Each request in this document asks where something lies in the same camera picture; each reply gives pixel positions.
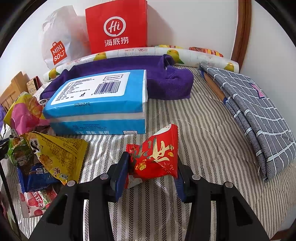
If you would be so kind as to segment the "yellow chips bag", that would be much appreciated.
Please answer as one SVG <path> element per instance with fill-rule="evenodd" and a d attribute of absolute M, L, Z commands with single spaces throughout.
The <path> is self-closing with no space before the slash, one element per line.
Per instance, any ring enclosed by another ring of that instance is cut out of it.
<path fill-rule="evenodd" d="M 183 49 L 180 46 L 175 46 L 175 45 L 154 45 L 154 47 L 158 48 L 173 48 L 173 49 Z"/>

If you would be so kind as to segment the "pink yellow chip bag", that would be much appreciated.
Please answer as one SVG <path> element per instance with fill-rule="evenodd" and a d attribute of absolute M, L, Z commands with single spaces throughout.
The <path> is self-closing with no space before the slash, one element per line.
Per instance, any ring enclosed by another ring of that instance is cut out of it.
<path fill-rule="evenodd" d="M 43 115 L 43 106 L 27 92 L 21 93 L 12 104 L 4 117 L 4 123 L 15 129 L 18 135 L 31 132 L 37 126 L 49 125 Z"/>

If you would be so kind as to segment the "red festive snack packet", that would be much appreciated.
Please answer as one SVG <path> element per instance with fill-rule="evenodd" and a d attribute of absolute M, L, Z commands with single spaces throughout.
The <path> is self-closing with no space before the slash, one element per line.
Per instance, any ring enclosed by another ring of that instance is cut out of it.
<path fill-rule="evenodd" d="M 169 124 L 141 145 L 127 144 L 130 154 L 125 188 L 150 179 L 171 175 L 178 177 L 178 126 Z"/>

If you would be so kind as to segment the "blue snack packet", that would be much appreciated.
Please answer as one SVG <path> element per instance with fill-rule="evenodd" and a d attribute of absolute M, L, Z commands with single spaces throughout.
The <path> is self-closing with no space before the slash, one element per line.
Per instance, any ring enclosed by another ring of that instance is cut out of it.
<path fill-rule="evenodd" d="M 40 191 L 59 182 L 42 163 L 30 166 L 27 174 L 20 167 L 17 168 L 17 171 L 22 193 Z"/>

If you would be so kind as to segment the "yellow snack packet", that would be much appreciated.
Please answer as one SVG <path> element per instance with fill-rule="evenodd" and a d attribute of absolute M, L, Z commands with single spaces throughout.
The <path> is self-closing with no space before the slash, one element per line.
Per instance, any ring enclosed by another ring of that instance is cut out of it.
<path fill-rule="evenodd" d="M 39 132 L 23 134 L 33 153 L 46 170 L 66 185 L 79 181 L 88 142 L 79 138 L 65 138 Z"/>

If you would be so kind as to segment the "purple towel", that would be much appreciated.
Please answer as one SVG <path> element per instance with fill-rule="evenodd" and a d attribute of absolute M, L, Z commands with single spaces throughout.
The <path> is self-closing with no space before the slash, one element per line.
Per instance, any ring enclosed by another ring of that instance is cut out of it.
<path fill-rule="evenodd" d="M 150 99 L 178 100 L 190 97 L 194 76 L 188 69 L 173 67 L 171 56 L 130 56 L 97 60 L 63 70 L 41 93 L 40 98 L 51 98 L 68 80 L 112 71 L 147 71 L 147 92 Z"/>

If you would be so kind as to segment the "grey checked folded cloth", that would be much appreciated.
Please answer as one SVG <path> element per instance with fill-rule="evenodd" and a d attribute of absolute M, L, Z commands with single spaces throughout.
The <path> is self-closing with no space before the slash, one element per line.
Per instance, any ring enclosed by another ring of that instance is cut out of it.
<path fill-rule="evenodd" d="M 287 122 L 261 88 L 248 76 L 202 64 L 224 94 L 223 103 L 252 145 L 265 182 L 295 159 L 295 139 Z"/>

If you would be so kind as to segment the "green snack packet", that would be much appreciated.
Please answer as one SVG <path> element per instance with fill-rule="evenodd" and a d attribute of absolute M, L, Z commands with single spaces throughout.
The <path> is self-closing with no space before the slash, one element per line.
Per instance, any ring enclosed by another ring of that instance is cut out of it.
<path fill-rule="evenodd" d="M 32 166 L 33 151 L 23 137 L 9 138 L 8 157 L 14 166 Z"/>

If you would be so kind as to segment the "decorated picture frame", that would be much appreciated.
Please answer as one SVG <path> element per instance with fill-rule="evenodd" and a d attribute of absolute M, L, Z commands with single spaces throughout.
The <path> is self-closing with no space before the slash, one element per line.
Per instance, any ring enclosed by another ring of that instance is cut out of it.
<path fill-rule="evenodd" d="M 30 95 L 34 95 L 39 90 L 39 88 L 41 88 L 42 85 L 43 83 L 37 76 L 26 83 L 26 87 Z"/>

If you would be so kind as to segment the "wooden door frame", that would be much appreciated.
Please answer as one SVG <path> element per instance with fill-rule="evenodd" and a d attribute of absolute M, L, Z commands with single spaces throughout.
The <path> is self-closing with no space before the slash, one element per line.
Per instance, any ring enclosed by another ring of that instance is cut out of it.
<path fill-rule="evenodd" d="M 239 0 L 237 27 L 231 60 L 238 63 L 240 70 L 243 66 L 245 54 L 248 47 L 251 29 L 251 15 L 251 0 Z"/>

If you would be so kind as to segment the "white Miniso plastic bag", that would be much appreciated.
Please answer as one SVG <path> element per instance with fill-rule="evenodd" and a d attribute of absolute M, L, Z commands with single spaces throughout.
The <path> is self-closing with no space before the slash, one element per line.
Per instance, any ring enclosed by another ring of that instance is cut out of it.
<path fill-rule="evenodd" d="M 51 13 L 41 28 L 41 53 L 49 69 L 91 53 L 84 16 L 78 16 L 72 5 Z"/>

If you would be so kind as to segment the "red Haidilao paper bag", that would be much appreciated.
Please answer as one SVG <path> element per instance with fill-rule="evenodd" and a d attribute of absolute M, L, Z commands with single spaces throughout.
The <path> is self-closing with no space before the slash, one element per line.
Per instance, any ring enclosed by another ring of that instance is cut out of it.
<path fill-rule="evenodd" d="M 92 54 L 147 46 L 147 1 L 119 0 L 85 10 Z"/>

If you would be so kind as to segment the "strawberry white snack packet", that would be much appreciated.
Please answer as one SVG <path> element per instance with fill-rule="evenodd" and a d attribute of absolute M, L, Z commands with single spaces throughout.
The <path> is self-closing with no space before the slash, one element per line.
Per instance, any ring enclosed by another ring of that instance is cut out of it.
<path fill-rule="evenodd" d="M 52 186 L 36 192 L 22 193 L 21 186 L 18 185 L 18 195 L 24 218 L 42 216 L 57 197 Z"/>

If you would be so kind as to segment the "orange chips bag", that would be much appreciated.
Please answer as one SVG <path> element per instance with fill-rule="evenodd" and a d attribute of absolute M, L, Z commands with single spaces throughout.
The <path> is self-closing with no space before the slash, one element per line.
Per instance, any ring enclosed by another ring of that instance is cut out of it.
<path fill-rule="evenodd" d="M 206 53 L 206 54 L 211 54 L 211 55 L 215 55 L 215 56 L 219 56 L 219 57 L 223 57 L 223 55 L 221 53 L 219 53 L 218 51 L 207 49 L 207 48 L 190 47 L 189 50 L 202 52 L 202 53 Z"/>

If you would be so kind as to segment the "blue tissue pack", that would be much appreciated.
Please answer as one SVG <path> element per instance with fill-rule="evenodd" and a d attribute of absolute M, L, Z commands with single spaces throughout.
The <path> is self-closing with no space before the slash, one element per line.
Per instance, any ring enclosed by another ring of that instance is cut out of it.
<path fill-rule="evenodd" d="M 146 70 L 112 71 L 65 82 L 43 109 L 58 135 L 146 132 Z"/>

